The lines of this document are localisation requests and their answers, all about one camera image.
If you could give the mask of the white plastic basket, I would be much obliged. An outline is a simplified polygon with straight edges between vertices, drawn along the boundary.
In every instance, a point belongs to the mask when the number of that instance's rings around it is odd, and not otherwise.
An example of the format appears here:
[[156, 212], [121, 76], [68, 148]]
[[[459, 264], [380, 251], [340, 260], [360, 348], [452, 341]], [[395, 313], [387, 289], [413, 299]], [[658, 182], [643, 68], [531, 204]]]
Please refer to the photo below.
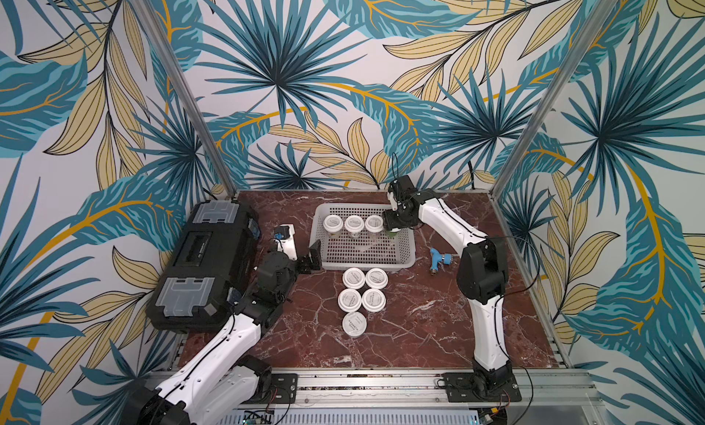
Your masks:
[[363, 229], [360, 234], [351, 234], [343, 228], [332, 236], [324, 229], [324, 221], [330, 215], [341, 219], [358, 216], [367, 219], [380, 217], [389, 204], [372, 203], [325, 203], [315, 210], [310, 243], [321, 244], [321, 264], [325, 270], [344, 271], [358, 267], [364, 271], [381, 268], [387, 272], [398, 272], [416, 263], [414, 232], [403, 229], [391, 236], [383, 230], [378, 235]]

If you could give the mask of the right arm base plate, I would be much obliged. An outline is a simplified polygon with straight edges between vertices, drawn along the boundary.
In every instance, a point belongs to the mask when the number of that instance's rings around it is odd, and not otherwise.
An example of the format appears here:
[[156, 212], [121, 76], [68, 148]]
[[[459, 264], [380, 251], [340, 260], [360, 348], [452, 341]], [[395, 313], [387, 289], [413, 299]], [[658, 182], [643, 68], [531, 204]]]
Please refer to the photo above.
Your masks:
[[437, 388], [446, 393], [450, 403], [511, 404], [523, 400], [516, 379], [492, 388], [483, 377], [473, 373], [444, 373], [436, 382]]

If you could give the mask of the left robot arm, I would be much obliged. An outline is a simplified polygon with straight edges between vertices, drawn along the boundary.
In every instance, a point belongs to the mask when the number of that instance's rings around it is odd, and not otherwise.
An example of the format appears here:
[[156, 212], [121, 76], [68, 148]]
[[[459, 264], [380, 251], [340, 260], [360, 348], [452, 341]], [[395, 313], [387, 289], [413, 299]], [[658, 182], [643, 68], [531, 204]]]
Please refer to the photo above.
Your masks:
[[214, 424], [257, 394], [269, 393], [271, 366], [248, 355], [275, 326], [299, 275], [322, 269], [321, 242], [293, 259], [291, 241], [267, 253], [229, 320], [181, 370], [129, 395], [121, 424]]

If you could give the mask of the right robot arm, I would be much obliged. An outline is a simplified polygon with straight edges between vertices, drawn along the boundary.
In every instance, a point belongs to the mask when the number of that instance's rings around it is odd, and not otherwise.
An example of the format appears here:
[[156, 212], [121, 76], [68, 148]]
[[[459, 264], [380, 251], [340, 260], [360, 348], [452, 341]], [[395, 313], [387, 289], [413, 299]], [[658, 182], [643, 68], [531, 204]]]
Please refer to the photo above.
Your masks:
[[389, 184], [387, 198], [391, 209], [383, 213], [386, 230], [398, 232], [426, 225], [460, 257], [456, 283], [473, 317], [476, 390], [490, 391], [510, 384], [513, 373], [502, 320], [509, 283], [505, 240], [473, 227], [432, 190], [416, 188], [407, 175]]

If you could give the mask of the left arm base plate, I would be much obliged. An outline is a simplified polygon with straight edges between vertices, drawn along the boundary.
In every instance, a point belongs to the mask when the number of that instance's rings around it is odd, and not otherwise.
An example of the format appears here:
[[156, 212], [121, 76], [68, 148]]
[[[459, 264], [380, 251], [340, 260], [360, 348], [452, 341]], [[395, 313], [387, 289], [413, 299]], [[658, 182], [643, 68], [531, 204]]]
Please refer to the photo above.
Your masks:
[[266, 379], [264, 385], [261, 388], [257, 388], [255, 394], [242, 403], [242, 405], [293, 404], [297, 400], [298, 384], [298, 374], [273, 374]]

